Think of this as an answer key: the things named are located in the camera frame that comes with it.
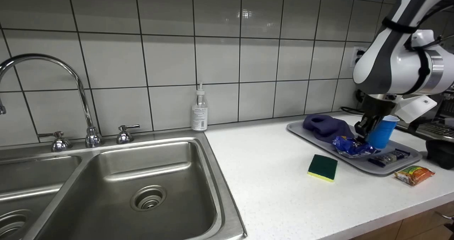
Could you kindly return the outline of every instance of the blue snack bag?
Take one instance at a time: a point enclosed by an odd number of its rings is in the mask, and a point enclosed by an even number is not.
[[[361,143],[354,138],[337,136],[331,143],[339,154],[347,158],[361,158],[372,155],[377,150],[369,143]]]

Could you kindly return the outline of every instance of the green sponge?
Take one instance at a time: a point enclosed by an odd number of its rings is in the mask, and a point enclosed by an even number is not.
[[[337,160],[326,156],[314,155],[309,166],[308,175],[334,182],[336,175]]]

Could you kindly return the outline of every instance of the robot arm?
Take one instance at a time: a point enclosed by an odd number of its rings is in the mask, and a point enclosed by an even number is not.
[[[438,44],[409,51],[405,42],[411,36],[412,46],[424,46],[432,41],[431,30],[417,30],[426,13],[441,0],[397,0],[373,43],[353,71],[356,86],[367,95],[363,101],[365,114],[355,124],[356,132],[366,138],[384,116],[399,108],[403,100],[388,100],[388,94],[436,94],[453,85],[454,54]],[[436,102],[424,96],[412,99],[407,112],[396,114],[411,122]]]

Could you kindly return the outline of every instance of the gray tray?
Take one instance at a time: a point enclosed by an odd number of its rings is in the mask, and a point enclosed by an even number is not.
[[[389,151],[393,151],[395,148],[398,148],[403,151],[410,152],[410,156],[405,159],[396,161],[392,164],[388,164],[385,167],[379,167],[367,160],[368,158],[373,157],[374,155],[363,157],[363,158],[353,158],[353,159],[346,158],[346,157],[340,155],[339,153],[337,153],[336,148],[334,148],[331,145],[331,143],[326,143],[326,142],[316,139],[311,131],[304,129],[303,121],[293,122],[291,124],[288,124],[287,129],[289,131],[291,131],[292,133],[294,133],[295,135],[298,135],[298,136],[302,137],[303,139],[324,149],[325,151],[328,151],[329,153],[331,153],[334,156],[344,160],[345,162],[357,167],[358,169],[361,169],[365,172],[368,172],[368,173],[374,174],[374,175],[389,175],[395,171],[398,171],[399,169],[402,169],[403,167],[409,166],[411,164],[414,164],[414,163],[420,161],[422,158],[422,155],[415,149],[390,140],[388,142],[386,148],[384,148],[379,154],[385,154],[385,153],[388,153]],[[355,128],[353,126],[350,126],[350,129],[351,129],[352,133],[356,133]]]

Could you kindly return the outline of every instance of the blue plastic cup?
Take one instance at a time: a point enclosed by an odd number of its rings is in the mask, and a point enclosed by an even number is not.
[[[383,149],[386,147],[393,133],[394,127],[396,127],[399,118],[388,115],[381,120],[377,127],[369,134],[367,141],[374,148]]]

